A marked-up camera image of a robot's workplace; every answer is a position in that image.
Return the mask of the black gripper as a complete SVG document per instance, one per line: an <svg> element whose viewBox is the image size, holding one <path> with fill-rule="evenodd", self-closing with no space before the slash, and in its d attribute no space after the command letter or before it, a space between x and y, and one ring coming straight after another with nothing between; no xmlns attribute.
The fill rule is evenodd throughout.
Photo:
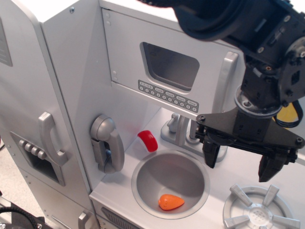
<svg viewBox="0 0 305 229"><path fill-rule="evenodd" d="M259 182L268 182L285 164L295 162L305 146L301 136L280 127L271 118L247 116L237 108L224 113L200 114L196 137L203 143L208 167L214 168L221 146L230 146L262 155Z"/></svg>

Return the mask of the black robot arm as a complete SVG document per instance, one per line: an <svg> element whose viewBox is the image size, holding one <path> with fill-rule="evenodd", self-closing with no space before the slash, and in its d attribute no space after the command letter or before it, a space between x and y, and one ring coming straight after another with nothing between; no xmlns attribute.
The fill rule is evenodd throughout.
<svg viewBox="0 0 305 229"><path fill-rule="evenodd" d="M305 95L305 15L288 0L148 0L172 8L181 29L192 38L222 40L244 54L245 72L235 94L236 108L201 114L195 136L205 163L214 167L220 146L260 154L259 181L267 182L297 159L305 141L292 133L303 118ZM298 120L279 120L292 104Z"/></svg>

